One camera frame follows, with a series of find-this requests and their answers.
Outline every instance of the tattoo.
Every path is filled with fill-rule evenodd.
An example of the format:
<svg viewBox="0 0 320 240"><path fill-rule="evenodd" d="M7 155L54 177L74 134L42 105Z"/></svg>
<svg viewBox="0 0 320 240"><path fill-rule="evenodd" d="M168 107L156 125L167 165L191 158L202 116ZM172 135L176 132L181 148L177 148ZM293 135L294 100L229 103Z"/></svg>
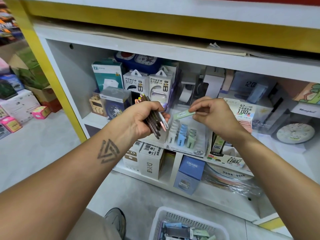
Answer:
<svg viewBox="0 0 320 240"><path fill-rule="evenodd" d="M113 141L110 139L108 142L103 140L97 159L102 158L101 163L107 163L116 160L119 153L120 151Z"/></svg>

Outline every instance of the green product box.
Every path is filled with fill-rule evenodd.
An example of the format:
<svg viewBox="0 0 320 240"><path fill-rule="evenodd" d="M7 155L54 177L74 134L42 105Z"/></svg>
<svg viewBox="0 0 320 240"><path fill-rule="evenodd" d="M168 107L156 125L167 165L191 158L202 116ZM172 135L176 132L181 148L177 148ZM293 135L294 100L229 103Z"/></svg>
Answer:
<svg viewBox="0 0 320 240"><path fill-rule="evenodd" d="M124 89L122 75L126 71L121 62L112 59L96 61L92 64L92 69L100 91L107 86Z"/></svg>
<svg viewBox="0 0 320 240"><path fill-rule="evenodd" d="M18 50L9 65L26 86L41 90L50 85L30 47Z"/></svg>

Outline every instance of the right hand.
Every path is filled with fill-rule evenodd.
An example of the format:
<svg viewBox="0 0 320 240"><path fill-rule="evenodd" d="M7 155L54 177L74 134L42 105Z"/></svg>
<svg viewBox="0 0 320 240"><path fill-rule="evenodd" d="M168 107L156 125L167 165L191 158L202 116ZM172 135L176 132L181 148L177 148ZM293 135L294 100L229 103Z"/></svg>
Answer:
<svg viewBox="0 0 320 240"><path fill-rule="evenodd" d="M223 98L199 98L190 106L189 112L195 112L194 120L209 127L225 141L232 143L239 133L248 133Z"/></svg>

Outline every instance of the white floor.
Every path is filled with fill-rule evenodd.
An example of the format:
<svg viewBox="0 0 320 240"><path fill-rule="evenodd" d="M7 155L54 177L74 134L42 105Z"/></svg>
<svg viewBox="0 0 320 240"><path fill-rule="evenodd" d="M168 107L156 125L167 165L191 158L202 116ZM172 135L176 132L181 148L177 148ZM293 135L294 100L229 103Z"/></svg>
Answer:
<svg viewBox="0 0 320 240"><path fill-rule="evenodd" d="M63 156L80 141L65 113L33 119L22 129L0 140L0 192ZM175 193L112 172L90 201L88 208L104 216L119 207L127 219L127 237L148 239L152 220L160 206L171 207L224 226L230 240L285 240L283 235L260 228L223 211Z"/></svg>

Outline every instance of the white plastic basket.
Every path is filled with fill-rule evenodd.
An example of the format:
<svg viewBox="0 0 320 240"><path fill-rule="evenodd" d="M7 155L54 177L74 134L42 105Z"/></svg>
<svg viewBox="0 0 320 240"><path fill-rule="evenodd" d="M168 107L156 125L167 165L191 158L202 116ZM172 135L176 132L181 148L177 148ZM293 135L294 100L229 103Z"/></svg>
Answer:
<svg viewBox="0 0 320 240"><path fill-rule="evenodd" d="M227 230L214 222L178 211L168 207L160 207L155 214L149 235L149 240L158 240L161 221L181 222L183 225L207 230L210 236L215 235L217 240L230 240Z"/></svg>

